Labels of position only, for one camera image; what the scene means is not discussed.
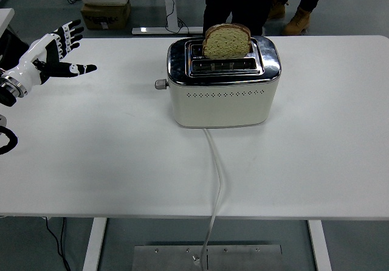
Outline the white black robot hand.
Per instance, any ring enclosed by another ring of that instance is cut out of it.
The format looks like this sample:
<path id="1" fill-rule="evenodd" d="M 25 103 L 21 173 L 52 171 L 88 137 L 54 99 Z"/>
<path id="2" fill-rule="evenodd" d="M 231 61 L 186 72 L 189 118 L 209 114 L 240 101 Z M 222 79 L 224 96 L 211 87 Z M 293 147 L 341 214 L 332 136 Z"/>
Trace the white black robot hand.
<path id="1" fill-rule="evenodd" d="M 80 46 L 84 27 L 81 21 L 68 22 L 34 41 L 19 63 L 1 75 L 1 89 L 16 98 L 27 95 L 34 86 L 51 77 L 73 78 L 97 70 L 94 64 L 67 63 L 65 57 Z"/>

